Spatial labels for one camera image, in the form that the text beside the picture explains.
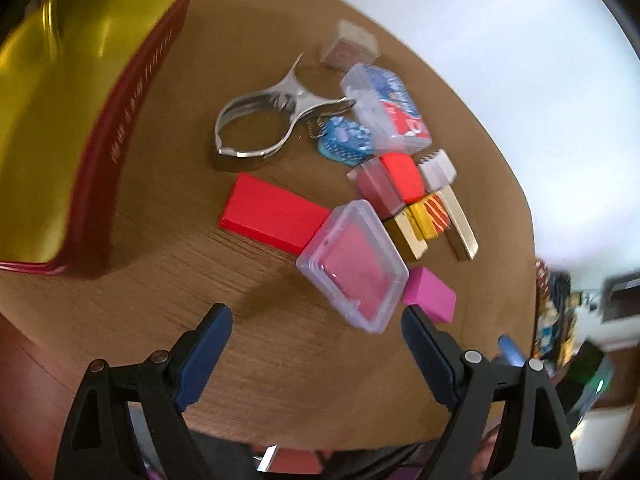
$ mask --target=round table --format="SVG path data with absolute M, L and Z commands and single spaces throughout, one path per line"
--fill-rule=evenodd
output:
M 236 179 L 207 160 L 218 111 L 238 94 L 279 81 L 302 51 L 300 79 L 318 94 L 339 95 L 340 74 L 320 68 L 317 58 L 340 18 L 377 37 L 379 65 L 404 80 L 433 147 L 445 148 L 458 170 L 453 187 L 478 256 L 458 261 L 442 237 L 420 262 L 458 295 L 444 330 L 463 349 L 488 356 L 501 333 L 528 351 L 533 234 L 513 173 L 433 70 L 338 0 L 191 0 L 132 136 L 110 271 L 91 281 L 2 272 L 2 314 L 79 380 L 94 358 L 129 364 L 170 348 L 212 303 L 226 303 L 234 331 L 201 401 L 185 414 L 190 427 L 298 449 L 374 448 L 438 436 L 448 413 L 402 341 L 400 306 L 382 335 L 356 330 L 297 271 L 293 256 L 216 225 Z M 252 135 L 272 130 L 268 121 L 254 125 L 245 125 Z M 252 174 L 332 208 L 357 198 L 347 170 L 319 155 L 299 127 L 285 153 Z

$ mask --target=pink block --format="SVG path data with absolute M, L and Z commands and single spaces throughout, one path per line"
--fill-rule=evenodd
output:
M 424 267 L 409 272 L 402 302 L 418 305 L 434 324 L 451 323 L 456 309 L 456 293 Z

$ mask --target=black device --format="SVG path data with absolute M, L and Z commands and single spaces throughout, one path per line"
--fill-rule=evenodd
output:
M 146 478 L 127 409 L 131 401 L 142 405 L 168 480 L 213 479 L 182 412 L 200 398 L 231 327 L 229 308 L 215 304 L 170 351 L 156 351 L 143 363 L 115 368 L 93 361 L 66 421 L 55 480 Z M 577 480 L 562 405 L 540 361 L 513 367 L 492 364 L 474 350 L 463 352 L 417 306 L 405 309 L 401 329 L 436 401 L 451 412 L 419 480 L 465 479 L 491 404 L 502 400 L 504 413 L 484 478 Z

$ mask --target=metal clamp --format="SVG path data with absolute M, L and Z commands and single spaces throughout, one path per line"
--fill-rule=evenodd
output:
M 296 78 L 296 65 L 302 58 L 298 56 L 296 62 L 289 69 L 286 76 L 274 86 L 265 90 L 251 92 L 236 97 L 229 101 L 220 111 L 214 130 L 214 142 L 212 146 L 212 162 L 220 169 L 228 170 L 229 163 L 234 170 L 246 168 L 246 164 L 259 165 L 271 155 L 274 155 L 283 145 L 293 131 L 299 120 L 307 119 L 312 115 L 320 114 L 321 108 L 337 106 L 331 115 L 342 113 L 353 107 L 355 101 L 343 97 L 341 99 L 326 99 L 317 96 L 305 88 Z M 220 130 L 229 122 L 239 117 L 262 110 L 276 110 L 287 116 L 289 128 L 282 138 L 273 146 L 251 152 L 239 152 L 233 148 L 222 145 Z

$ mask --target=metal pivot bolt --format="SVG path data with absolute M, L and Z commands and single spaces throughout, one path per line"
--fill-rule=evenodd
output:
M 156 350 L 151 354 L 151 360 L 156 364 L 164 363 L 169 358 L 169 352 L 166 350 Z
M 469 350 L 465 352 L 465 360 L 469 363 L 477 365 L 480 361 L 482 361 L 482 354 L 480 352 L 476 352 L 475 350 Z
M 91 364 L 89 364 L 89 370 L 91 370 L 94 374 L 101 372 L 104 370 L 105 364 L 106 363 L 102 359 L 96 359 L 94 361 L 91 361 Z
M 540 359 L 529 359 L 529 368 L 537 372 L 541 372 L 545 365 L 542 364 Z

